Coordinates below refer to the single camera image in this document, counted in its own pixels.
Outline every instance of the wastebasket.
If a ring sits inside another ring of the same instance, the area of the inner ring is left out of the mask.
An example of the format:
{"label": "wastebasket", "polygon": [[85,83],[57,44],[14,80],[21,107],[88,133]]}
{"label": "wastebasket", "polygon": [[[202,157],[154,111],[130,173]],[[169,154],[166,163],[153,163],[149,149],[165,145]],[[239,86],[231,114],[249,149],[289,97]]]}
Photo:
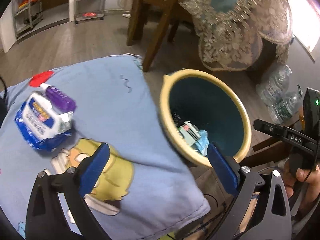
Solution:
{"label": "wastebasket", "polygon": [[239,163],[251,144],[251,125],[238,96],[218,78],[191,69],[165,75],[160,93],[160,119],[173,146],[196,165],[211,167],[207,157],[187,145],[179,134],[172,114],[175,112],[200,130],[224,156]]}

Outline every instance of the chair leg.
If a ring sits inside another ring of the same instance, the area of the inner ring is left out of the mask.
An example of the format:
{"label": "chair leg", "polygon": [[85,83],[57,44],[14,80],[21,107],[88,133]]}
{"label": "chair leg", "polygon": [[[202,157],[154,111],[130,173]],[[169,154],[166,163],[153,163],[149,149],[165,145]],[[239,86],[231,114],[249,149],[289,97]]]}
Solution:
{"label": "chair leg", "polygon": [[173,42],[174,40],[174,37],[176,35],[176,32],[177,32],[177,29],[179,27],[179,23],[180,21],[179,20],[175,20],[172,27],[171,27],[171,30],[169,32],[169,35],[168,35],[168,42]]}
{"label": "chair leg", "polygon": [[141,6],[141,11],[139,13],[139,19],[136,27],[136,31],[133,34],[134,41],[140,41],[142,39],[143,27],[148,22],[148,12],[150,4],[143,3]]}
{"label": "chair leg", "polygon": [[153,36],[153,40],[147,49],[146,56],[144,57],[144,60],[142,63],[142,66],[143,66],[142,70],[144,72],[149,71],[150,65],[153,59],[155,58],[159,50],[159,47],[162,43],[162,40],[168,30],[171,12],[172,12],[172,8],[169,8],[166,11],[164,11],[161,16],[160,22]]}
{"label": "chair leg", "polygon": [[139,24],[139,14],[141,12],[142,5],[142,0],[133,0],[132,2],[131,15],[127,33],[127,46],[131,46],[133,44],[134,35]]}

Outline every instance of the purple bottle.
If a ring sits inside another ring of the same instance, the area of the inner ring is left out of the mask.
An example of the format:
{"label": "purple bottle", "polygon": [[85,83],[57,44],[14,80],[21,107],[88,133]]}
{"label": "purple bottle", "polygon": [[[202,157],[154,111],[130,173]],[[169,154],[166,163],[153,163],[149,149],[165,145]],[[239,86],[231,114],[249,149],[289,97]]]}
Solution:
{"label": "purple bottle", "polygon": [[50,102],[61,112],[66,113],[69,111],[74,111],[76,109],[76,102],[61,90],[46,83],[42,83],[40,87],[43,89],[46,97],[50,100]]}

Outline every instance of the blue gripper pad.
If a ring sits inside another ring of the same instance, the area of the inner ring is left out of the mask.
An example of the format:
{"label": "blue gripper pad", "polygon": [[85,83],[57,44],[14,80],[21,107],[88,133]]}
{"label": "blue gripper pad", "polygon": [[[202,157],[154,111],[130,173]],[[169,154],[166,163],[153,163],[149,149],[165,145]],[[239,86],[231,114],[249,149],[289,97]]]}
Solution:
{"label": "blue gripper pad", "polygon": [[225,160],[222,154],[212,143],[208,145],[207,157],[209,159],[210,164],[214,168],[214,171],[217,173],[225,191],[228,194],[237,196],[237,176],[234,174],[232,168],[229,166],[228,162]]}
{"label": "blue gripper pad", "polygon": [[79,194],[84,197],[84,195],[91,193],[94,185],[96,184],[104,166],[106,166],[109,160],[110,149],[108,144],[102,143],[96,149],[93,154],[93,160],[91,160],[87,169],[83,172],[80,177],[80,187]]}

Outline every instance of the blue and white package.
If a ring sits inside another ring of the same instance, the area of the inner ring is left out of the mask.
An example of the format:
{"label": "blue and white package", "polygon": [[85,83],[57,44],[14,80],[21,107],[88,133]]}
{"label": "blue and white package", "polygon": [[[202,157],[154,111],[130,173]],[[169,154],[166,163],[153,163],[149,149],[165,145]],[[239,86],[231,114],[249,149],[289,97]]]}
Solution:
{"label": "blue and white package", "polygon": [[17,112],[15,122],[33,149],[53,151],[71,136],[72,117],[72,111],[57,114],[47,98],[33,91]]}

